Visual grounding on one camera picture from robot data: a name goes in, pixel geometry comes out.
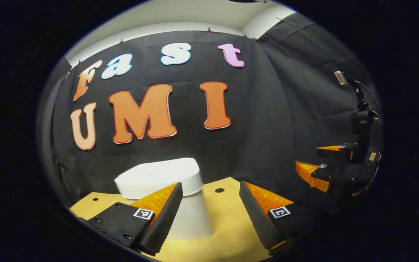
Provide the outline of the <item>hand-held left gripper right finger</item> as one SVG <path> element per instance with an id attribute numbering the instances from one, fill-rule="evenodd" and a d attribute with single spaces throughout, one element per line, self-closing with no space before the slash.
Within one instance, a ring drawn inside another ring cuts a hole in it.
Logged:
<path id="1" fill-rule="evenodd" d="M 239 196 L 269 255 L 307 252 L 337 213 L 332 197 L 304 182 L 281 183 L 272 192 L 241 181 Z"/>

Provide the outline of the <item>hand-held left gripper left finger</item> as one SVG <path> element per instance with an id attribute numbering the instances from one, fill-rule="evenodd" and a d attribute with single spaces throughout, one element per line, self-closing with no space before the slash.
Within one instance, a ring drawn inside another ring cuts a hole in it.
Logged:
<path id="1" fill-rule="evenodd" d="M 115 202 L 92 218 L 83 218 L 83 223 L 129 249 L 154 257 L 168 237 L 182 198 L 182 183 L 177 182 L 132 204 Z"/>

